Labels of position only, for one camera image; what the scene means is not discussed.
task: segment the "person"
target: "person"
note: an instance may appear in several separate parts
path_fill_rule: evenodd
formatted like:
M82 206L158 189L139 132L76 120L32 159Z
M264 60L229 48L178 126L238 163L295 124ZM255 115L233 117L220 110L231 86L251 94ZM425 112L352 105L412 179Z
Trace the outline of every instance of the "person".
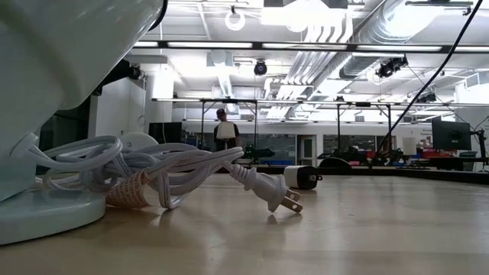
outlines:
M238 146L239 130L236 124L228 121L226 111L220 108L216 112L219 124L214 128L214 143L217 151Z

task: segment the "electrical plug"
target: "electrical plug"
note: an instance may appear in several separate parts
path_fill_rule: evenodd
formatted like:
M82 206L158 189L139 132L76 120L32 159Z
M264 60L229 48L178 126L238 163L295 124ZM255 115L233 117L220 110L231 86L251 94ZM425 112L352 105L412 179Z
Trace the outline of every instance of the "electrical plug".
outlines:
M297 203L299 193L289 190L285 185L285 177L279 175L277 178L265 173L258 173L256 168L250 170L238 164L227 163L225 168L231 177L244 185L244 190L253 192L268 203L268 210L275 212L279 205L299 213L303 206Z

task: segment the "door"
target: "door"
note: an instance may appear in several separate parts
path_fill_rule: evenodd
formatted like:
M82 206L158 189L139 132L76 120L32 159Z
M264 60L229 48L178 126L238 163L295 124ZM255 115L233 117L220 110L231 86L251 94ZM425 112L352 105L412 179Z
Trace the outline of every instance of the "door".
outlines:
M300 165L316 166L316 137L300 136Z

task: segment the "plug prong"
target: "plug prong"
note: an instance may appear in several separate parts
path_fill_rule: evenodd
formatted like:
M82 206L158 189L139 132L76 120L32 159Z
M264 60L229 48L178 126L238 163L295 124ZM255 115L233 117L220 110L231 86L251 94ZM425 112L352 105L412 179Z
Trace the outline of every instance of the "plug prong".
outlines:
M295 213L299 213L303 210L302 205L287 197L283 198L281 205L287 207L288 209L294 211Z
M300 194L297 193L297 192L294 192L290 189L287 190L287 192L285 193L285 196L289 199L292 199L293 201L298 201L299 198L300 198Z

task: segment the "power adapter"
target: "power adapter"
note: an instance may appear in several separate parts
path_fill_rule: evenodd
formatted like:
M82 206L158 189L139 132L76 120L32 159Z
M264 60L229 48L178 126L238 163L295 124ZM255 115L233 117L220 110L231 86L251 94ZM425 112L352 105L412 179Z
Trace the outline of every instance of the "power adapter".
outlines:
M318 180L322 180L322 176L318 175L318 170L312 166L285 167L283 176L285 176L285 185L287 187L301 190L315 189L318 185Z

